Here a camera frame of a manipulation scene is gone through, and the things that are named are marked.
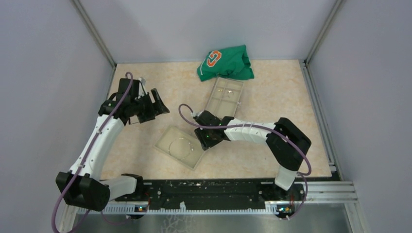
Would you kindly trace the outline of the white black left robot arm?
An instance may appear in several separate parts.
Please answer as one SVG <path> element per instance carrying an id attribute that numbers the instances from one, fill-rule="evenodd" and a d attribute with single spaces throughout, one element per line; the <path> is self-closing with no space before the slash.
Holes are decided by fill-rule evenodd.
<path id="1" fill-rule="evenodd" d="M 121 78 L 117 92 L 101 104 L 94 131 L 82 153 L 67 172 L 59 172 L 56 177 L 67 205 L 102 211 L 112 200 L 144 198 L 146 188 L 141 176 L 124 173 L 102 180 L 101 174 L 116 138 L 131 117 L 144 123 L 169 113 L 158 91 L 153 88 L 147 92 L 145 83 L 143 78 Z"/>

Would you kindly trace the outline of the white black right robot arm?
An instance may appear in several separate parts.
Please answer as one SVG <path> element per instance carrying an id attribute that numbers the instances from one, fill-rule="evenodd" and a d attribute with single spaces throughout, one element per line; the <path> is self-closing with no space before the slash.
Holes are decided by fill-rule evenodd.
<path id="1" fill-rule="evenodd" d="M 195 135 L 202 149 L 208 150 L 222 141 L 245 141 L 268 146 L 279 163 L 274 195 L 286 200 L 293 192 L 292 184 L 311 147 L 311 140 L 288 118 L 275 123 L 253 123 L 233 116 L 218 118 L 209 111 L 196 114 Z"/>

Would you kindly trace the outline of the green cloth orange logo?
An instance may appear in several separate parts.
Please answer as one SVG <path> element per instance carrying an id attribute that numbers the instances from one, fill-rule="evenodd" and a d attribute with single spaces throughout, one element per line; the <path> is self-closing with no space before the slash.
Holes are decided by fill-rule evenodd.
<path id="1" fill-rule="evenodd" d="M 202 82 L 215 77 L 239 81 L 255 77 L 245 45 L 210 51 L 198 66 L 197 75 Z"/>

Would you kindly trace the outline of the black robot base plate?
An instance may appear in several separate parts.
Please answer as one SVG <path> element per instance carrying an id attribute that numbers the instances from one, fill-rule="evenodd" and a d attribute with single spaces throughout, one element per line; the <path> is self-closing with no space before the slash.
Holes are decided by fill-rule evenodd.
<path id="1" fill-rule="evenodd" d="M 274 178 L 142 180 L 132 194 L 116 201 L 146 201 L 151 210 L 258 210 L 267 201 L 296 204 L 304 199 L 304 185 L 288 191 L 277 188 Z"/>

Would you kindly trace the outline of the aluminium frame rail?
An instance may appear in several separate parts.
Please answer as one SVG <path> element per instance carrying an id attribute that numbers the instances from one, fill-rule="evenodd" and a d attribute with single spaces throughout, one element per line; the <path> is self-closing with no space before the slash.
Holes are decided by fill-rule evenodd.
<path id="1" fill-rule="evenodd" d="M 352 182 L 305 181 L 285 191 L 269 179 L 147 180 L 139 191 L 108 202 L 102 214 L 301 216 L 311 204 L 343 204 L 353 232 L 370 231 Z"/>

